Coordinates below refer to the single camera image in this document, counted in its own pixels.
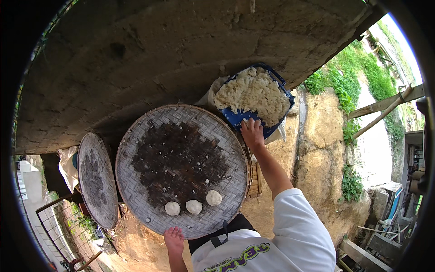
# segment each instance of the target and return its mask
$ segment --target person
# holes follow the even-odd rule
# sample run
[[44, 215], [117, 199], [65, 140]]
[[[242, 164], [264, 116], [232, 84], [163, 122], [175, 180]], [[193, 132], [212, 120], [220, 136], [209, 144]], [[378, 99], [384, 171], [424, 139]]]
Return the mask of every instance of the person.
[[[220, 229], [189, 240], [194, 270], [334, 271], [336, 256], [331, 237], [301, 190], [293, 187], [285, 170], [266, 149], [260, 121], [250, 118], [241, 126], [243, 139], [257, 158], [272, 191], [275, 237], [271, 240], [261, 237], [247, 219], [238, 214], [227, 225], [227, 231]], [[164, 241], [171, 271], [186, 272], [182, 229], [166, 230]]]

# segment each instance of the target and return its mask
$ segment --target white cloth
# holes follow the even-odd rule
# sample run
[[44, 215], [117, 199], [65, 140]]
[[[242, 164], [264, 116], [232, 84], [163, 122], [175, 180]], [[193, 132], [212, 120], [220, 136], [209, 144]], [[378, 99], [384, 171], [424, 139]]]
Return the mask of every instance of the white cloth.
[[[215, 248], [211, 241], [192, 254], [196, 272], [334, 271], [335, 248], [331, 237], [299, 189], [288, 189], [274, 200], [275, 237], [241, 229]], [[220, 235], [222, 242], [226, 235]]]

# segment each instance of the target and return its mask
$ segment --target apron strap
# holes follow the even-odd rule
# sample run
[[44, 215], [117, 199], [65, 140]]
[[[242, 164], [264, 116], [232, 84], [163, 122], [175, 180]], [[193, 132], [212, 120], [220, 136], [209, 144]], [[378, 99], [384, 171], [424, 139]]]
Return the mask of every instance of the apron strap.
[[223, 242], [221, 242], [219, 240], [219, 237], [217, 237], [217, 236], [210, 238], [210, 241], [211, 241], [211, 243], [213, 244], [213, 246], [215, 248], [220, 246], [220, 245], [222, 245], [222, 244], [225, 244], [226, 242], [228, 242], [228, 229], [227, 229], [227, 226], [228, 226], [228, 222], [227, 222], [227, 220], [224, 220], [224, 230], [225, 230], [225, 234], [227, 235], [227, 237], [225, 238], [225, 240]]

